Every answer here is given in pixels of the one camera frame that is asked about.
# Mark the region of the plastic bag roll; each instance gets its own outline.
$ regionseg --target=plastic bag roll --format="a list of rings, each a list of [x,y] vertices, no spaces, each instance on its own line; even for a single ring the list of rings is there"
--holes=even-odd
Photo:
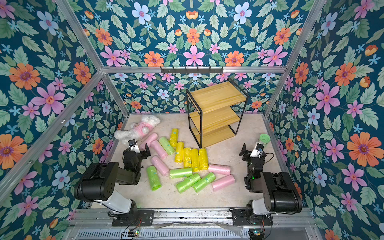
[[[147,174],[152,191],[156,191],[157,189],[161,188],[160,179],[157,175],[155,166],[149,166],[147,168]]]
[[[172,128],[172,133],[170,134],[169,144],[171,147],[176,147],[177,137],[179,136],[179,130],[177,128]]]
[[[192,171],[198,172],[200,171],[200,164],[199,164],[199,151],[198,149],[194,148],[192,149]]]
[[[208,186],[211,182],[215,180],[215,175],[213,173],[208,173],[205,177],[197,181],[195,184],[192,185],[195,192],[200,192],[203,190],[206,186]]]
[[[222,179],[214,181],[212,183],[212,187],[214,189],[214,192],[216,192],[234,183],[235,183],[235,178],[232,175],[228,175],[223,177]]]
[[[175,162],[177,163],[183,162],[183,152],[184,152],[184,143],[178,142],[176,144]]]
[[[159,171],[159,173],[161,173],[161,175],[167,176],[169,174],[169,168],[157,156],[151,158],[151,163],[156,167],[156,169]]]
[[[178,168],[169,170],[169,178],[189,177],[192,176],[192,168]]]
[[[157,154],[159,155],[159,157],[161,159],[165,159],[166,157],[168,157],[168,154],[167,152],[164,150],[164,148],[160,145],[159,141],[158,140],[155,140],[155,141],[152,141],[151,142],[151,147],[153,149],[155,149],[155,151],[157,152]]]
[[[205,148],[199,149],[200,170],[208,170],[208,156]]]
[[[229,175],[229,174],[231,174],[231,167],[230,166],[210,164],[208,167],[208,171],[214,172],[217,174]]]
[[[188,188],[190,188],[194,183],[199,181],[201,178],[198,173],[195,173],[194,175],[187,177],[184,179],[184,181],[179,182],[176,184],[176,189],[179,193],[185,192]]]
[[[192,167],[192,150],[190,147],[185,147],[183,150],[184,168]]]
[[[159,143],[161,144],[161,146],[164,148],[164,150],[167,152],[168,155],[171,155],[172,153],[175,152],[175,150],[173,149],[173,147],[171,147],[166,137],[161,137],[159,139]]]

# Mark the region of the floral wallpaper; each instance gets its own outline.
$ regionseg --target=floral wallpaper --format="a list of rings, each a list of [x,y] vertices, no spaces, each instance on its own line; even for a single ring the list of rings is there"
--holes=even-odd
[[[52,1],[1,0],[0,38],[1,179],[95,70]]]
[[[329,1],[271,127],[326,240],[384,238],[382,0]]]
[[[60,240],[76,209],[86,204],[73,197],[74,187],[92,162],[106,160],[122,122],[121,111],[100,81],[1,203],[0,239]],[[0,135],[2,141],[11,138]]]

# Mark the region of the plastic sheet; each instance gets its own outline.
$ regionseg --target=plastic sheet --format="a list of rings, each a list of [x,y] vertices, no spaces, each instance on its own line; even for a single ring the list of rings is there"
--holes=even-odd
[[[169,144],[171,147],[176,147],[177,137],[179,136],[179,130],[177,128],[172,128],[172,133],[170,134]]]
[[[210,164],[208,171],[214,172],[217,174],[229,175],[229,174],[231,174],[231,167],[230,166]]]
[[[184,181],[176,184],[177,191],[179,193],[185,192],[188,188],[190,188],[194,183],[196,183],[200,179],[201,178],[198,173],[195,173],[194,175],[187,177],[186,179],[184,179]]]
[[[185,147],[183,150],[184,168],[192,167],[192,150],[190,147]]]
[[[152,191],[156,191],[157,189],[161,188],[160,179],[157,175],[155,166],[149,166],[147,168],[147,174]]]
[[[199,149],[200,170],[208,170],[208,156],[205,148]]]
[[[192,168],[178,168],[169,170],[169,178],[192,176]]]
[[[184,143],[178,142],[176,144],[175,162],[177,162],[177,163],[183,162],[183,152],[184,152]]]
[[[212,187],[214,189],[214,192],[216,192],[234,183],[235,183],[235,178],[232,175],[228,175],[217,181],[214,181],[212,183]]]
[[[208,173],[205,177],[200,179],[198,182],[196,182],[194,185],[192,185],[195,192],[200,192],[203,190],[206,186],[208,186],[211,182],[215,180],[215,175],[213,173]]]
[[[161,175],[168,176],[169,168],[160,158],[158,158],[157,156],[152,157],[151,163],[156,167],[156,169],[159,171],[159,173],[161,173]]]

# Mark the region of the black metal frame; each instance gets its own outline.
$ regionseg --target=black metal frame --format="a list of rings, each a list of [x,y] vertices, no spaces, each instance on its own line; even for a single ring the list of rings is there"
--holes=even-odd
[[[239,127],[240,127],[240,123],[241,123],[241,120],[243,119],[243,114],[245,112],[245,106],[248,102],[248,98],[249,98],[249,95],[243,90],[241,89],[241,87],[236,84],[234,82],[233,79],[231,78],[228,78],[228,81],[235,87],[237,88],[244,96],[245,96],[245,101],[242,102],[244,103],[244,107],[243,107],[243,111],[241,112],[241,116],[240,116],[240,120],[239,120],[239,123],[237,125],[237,129],[236,129],[236,132],[232,129],[232,127],[230,125],[228,125],[228,127],[232,130],[232,132],[237,135],[237,132],[239,131]],[[196,100],[193,98],[191,92],[186,89],[186,95],[187,95],[187,114],[188,114],[188,125],[189,125],[189,130],[191,131],[193,137],[195,138],[195,141],[197,143],[197,145],[199,146],[199,148],[202,148],[203,146],[203,111],[201,110],[200,106],[197,104]],[[197,109],[197,113],[199,114],[200,116],[200,131],[199,129],[197,128],[196,124],[193,122],[193,120],[191,119],[191,117],[189,116],[189,114],[191,113],[190,112],[190,109],[189,109],[189,101],[191,101],[192,105],[195,107],[195,109]],[[195,134],[193,133],[192,131],[192,128],[191,128],[191,120],[193,122],[193,124],[195,125],[197,131],[200,133],[200,143],[199,141],[197,140]]]

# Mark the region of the green bag roll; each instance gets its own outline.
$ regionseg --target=green bag roll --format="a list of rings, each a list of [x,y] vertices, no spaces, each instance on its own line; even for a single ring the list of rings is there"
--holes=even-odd
[[[215,178],[216,178],[215,175],[210,172],[208,175],[206,175],[201,180],[199,180],[194,185],[192,185],[192,187],[195,190],[195,192],[198,193],[201,190],[203,190],[206,186],[208,186],[208,184],[213,182],[215,180]]]
[[[156,191],[157,189],[161,188],[160,179],[157,175],[155,166],[149,166],[147,168],[147,174],[152,191]]]
[[[185,190],[190,188],[194,183],[196,183],[200,179],[201,178],[200,178],[198,173],[195,173],[194,175],[192,175],[190,177],[187,177],[186,179],[184,179],[184,181],[179,182],[178,184],[176,184],[177,191],[179,193],[185,192]]]
[[[159,139],[159,143],[164,148],[164,150],[168,153],[168,155],[171,155],[172,153],[175,152],[175,149],[173,149],[173,147],[169,144],[166,137],[161,137]]]
[[[192,168],[178,168],[169,170],[169,178],[189,177],[192,176]]]

